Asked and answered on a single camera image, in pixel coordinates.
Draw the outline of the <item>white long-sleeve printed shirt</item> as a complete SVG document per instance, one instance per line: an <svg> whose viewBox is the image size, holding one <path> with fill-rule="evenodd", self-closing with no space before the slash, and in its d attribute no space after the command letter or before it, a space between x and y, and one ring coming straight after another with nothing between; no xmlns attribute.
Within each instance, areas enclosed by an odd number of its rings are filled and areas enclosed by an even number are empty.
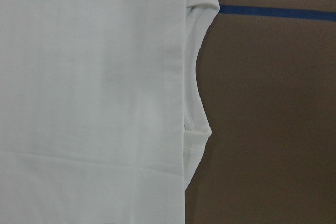
<svg viewBox="0 0 336 224"><path fill-rule="evenodd" d="M1 0L1 223L184 223L218 0Z"/></svg>

